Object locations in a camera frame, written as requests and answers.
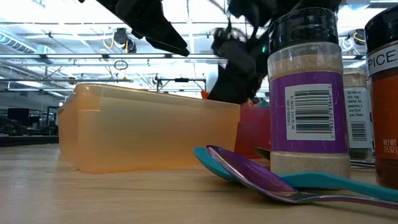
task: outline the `cable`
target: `cable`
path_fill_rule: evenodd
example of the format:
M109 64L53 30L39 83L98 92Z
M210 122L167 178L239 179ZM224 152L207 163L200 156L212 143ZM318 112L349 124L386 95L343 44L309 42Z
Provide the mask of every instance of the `cable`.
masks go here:
M354 38L355 38L356 40L358 40L358 41L361 41L361 42L365 43L365 40L360 39L360 38L357 38L357 37L356 37L356 34L358 34L358 33L356 32L356 33L354 34Z
M112 43L111 43L111 46L108 46L108 45L106 44L106 42L105 42L105 38L103 38L103 39L102 39L102 41L103 41L103 43L104 43L104 46L105 46L107 49L112 49L112 48L113 48L113 43L114 43L114 33L115 33L115 32L113 32L113 35L112 35Z

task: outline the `red object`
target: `red object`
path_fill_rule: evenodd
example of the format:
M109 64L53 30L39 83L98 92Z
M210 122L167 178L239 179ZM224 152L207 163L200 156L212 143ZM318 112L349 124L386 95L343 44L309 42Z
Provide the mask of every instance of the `red object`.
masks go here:
M254 147L271 149L271 123L269 109L257 106L241 107L241 122L236 134L235 152L248 159L261 158Z

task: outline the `plastic container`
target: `plastic container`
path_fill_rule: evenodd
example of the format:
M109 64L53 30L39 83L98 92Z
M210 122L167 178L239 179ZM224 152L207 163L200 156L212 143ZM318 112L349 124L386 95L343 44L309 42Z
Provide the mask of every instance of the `plastic container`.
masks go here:
M270 26L271 171L349 177L343 62L335 13L291 12Z
M84 172L197 164L193 148L234 149L240 106L110 85L77 85L60 108L61 153Z
M398 189L398 6L374 16L365 34L377 182Z
M365 70L345 68L343 83L349 156L352 160L373 162L373 127Z

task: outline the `wooden table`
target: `wooden table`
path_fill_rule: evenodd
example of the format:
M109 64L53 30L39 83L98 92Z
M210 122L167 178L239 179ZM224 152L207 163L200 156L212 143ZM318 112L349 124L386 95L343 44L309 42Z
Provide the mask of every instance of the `wooden table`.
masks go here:
M355 179L374 182L371 170ZM58 145L0 148L0 224L398 223L398 211L353 203L286 205L201 166L86 174Z

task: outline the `white label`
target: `white label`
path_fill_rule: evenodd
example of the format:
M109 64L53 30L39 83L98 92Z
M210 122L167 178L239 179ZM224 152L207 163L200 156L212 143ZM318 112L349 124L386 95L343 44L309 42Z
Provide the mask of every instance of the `white label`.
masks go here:
M331 84L285 88L287 140L334 141Z
M368 62L369 76L376 72L398 67L398 45L390 46L371 54L366 57L366 60Z
M372 148L368 95L368 90L365 88L344 88L350 148Z

